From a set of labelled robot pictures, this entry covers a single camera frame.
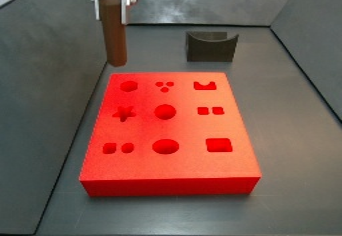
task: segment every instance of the circular hole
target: circular hole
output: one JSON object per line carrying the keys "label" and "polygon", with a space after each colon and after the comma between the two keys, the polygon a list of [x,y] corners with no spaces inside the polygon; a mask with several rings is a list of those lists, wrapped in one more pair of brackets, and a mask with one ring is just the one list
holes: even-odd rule
{"label": "circular hole", "polygon": [[171,139],[162,139],[154,143],[153,149],[159,154],[173,154],[179,149],[179,143]]}
{"label": "circular hole", "polygon": [[135,81],[126,81],[121,85],[121,89],[125,92],[131,92],[138,89],[138,83]]}
{"label": "circular hole", "polygon": [[177,115],[177,109],[173,105],[162,104],[155,108],[155,116],[161,120],[169,120]]}
{"label": "circular hole", "polygon": [[131,153],[134,151],[134,144],[133,143],[126,143],[122,146],[122,151],[123,151],[123,153]]}
{"label": "circular hole", "polygon": [[163,88],[161,89],[161,91],[162,91],[163,93],[167,93],[167,92],[169,92],[169,88],[167,88],[167,87],[163,87]]}
{"label": "circular hole", "polygon": [[117,144],[115,143],[107,143],[103,145],[103,153],[105,154],[113,154],[117,151]]}

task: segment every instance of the cutout hole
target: cutout hole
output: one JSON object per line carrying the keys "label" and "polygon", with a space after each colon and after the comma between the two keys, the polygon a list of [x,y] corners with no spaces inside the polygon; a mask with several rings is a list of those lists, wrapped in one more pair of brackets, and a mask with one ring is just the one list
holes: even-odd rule
{"label": "cutout hole", "polygon": [[121,89],[125,92],[135,91],[138,89],[138,82],[135,82],[135,81],[123,82],[121,85]]}
{"label": "cutout hole", "polygon": [[133,143],[126,143],[122,146],[122,152],[123,153],[131,153],[134,151],[134,144]]}
{"label": "cutout hole", "polygon": [[103,145],[103,153],[113,154],[117,152],[117,143],[106,143]]}
{"label": "cutout hole", "polygon": [[167,93],[167,92],[169,92],[169,88],[167,88],[167,87],[163,87],[163,88],[161,89],[161,91],[162,91],[163,93]]}
{"label": "cutout hole", "polygon": [[206,139],[209,152],[233,152],[232,141],[229,138]]}
{"label": "cutout hole", "polygon": [[118,117],[121,118],[121,122],[126,122],[126,120],[130,118],[130,117],[135,117],[135,113],[133,112],[133,109],[134,107],[133,106],[129,106],[129,107],[122,107],[119,106],[118,107],[118,111],[117,113],[113,115],[113,117]]}
{"label": "cutout hole", "polygon": [[198,107],[199,115],[209,115],[209,107]]}
{"label": "cutout hole", "polygon": [[171,139],[162,139],[154,143],[153,149],[159,154],[173,154],[179,149],[179,143]]}
{"label": "cutout hole", "polygon": [[225,114],[224,107],[213,107],[213,113],[216,115],[224,115]]}
{"label": "cutout hole", "polygon": [[195,90],[217,90],[217,83],[212,81],[208,85],[203,85],[198,81],[195,81],[194,88]]}
{"label": "cutout hole", "polygon": [[155,108],[155,116],[161,120],[169,120],[177,115],[177,109],[173,105],[162,104]]}

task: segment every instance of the table surface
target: table surface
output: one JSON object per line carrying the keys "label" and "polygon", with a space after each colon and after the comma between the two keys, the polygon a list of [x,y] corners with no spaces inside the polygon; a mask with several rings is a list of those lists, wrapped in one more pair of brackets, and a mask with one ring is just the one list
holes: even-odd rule
{"label": "table surface", "polygon": [[[241,35],[233,63],[186,62],[186,31]],[[130,26],[129,64],[106,66],[38,235],[341,234],[342,127],[269,28]],[[229,76],[264,178],[252,195],[90,198],[79,173],[109,77]]]}

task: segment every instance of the shape sorter board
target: shape sorter board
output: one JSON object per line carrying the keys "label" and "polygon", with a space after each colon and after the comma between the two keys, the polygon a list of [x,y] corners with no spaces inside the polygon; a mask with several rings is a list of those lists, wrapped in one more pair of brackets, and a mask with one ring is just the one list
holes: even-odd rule
{"label": "shape sorter board", "polygon": [[81,173],[90,196],[249,194],[260,179],[225,73],[113,74]]}

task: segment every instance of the square hole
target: square hole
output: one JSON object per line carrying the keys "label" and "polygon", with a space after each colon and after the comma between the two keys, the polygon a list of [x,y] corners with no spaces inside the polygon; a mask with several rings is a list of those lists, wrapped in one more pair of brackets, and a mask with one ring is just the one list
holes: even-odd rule
{"label": "square hole", "polygon": [[233,152],[232,141],[229,138],[208,138],[206,144],[209,152]]}
{"label": "square hole", "polygon": [[216,115],[222,115],[222,114],[225,114],[224,107],[213,107],[213,113],[214,113]]}
{"label": "square hole", "polygon": [[209,115],[209,107],[198,107],[199,115]]}

